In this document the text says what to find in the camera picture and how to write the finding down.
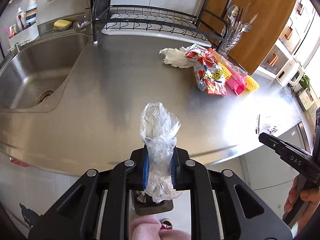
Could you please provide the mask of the person's right hand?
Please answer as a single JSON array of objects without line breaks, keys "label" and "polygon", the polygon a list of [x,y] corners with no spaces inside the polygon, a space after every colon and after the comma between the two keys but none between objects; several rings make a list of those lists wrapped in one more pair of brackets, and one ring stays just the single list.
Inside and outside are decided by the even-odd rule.
[{"label": "person's right hand", "polygon": [[304,229],[319,206],[319,187],[316,186],[298,192],[300,178],[305,181],[302,175],[297,175],[295,177],[284,205],[284,212],[287,215],[291,212],[296,203],[298,203],[300,200],[302,201],[302,209],[298,211],[299,216],[297,218],[296,235],[298,235]]}]

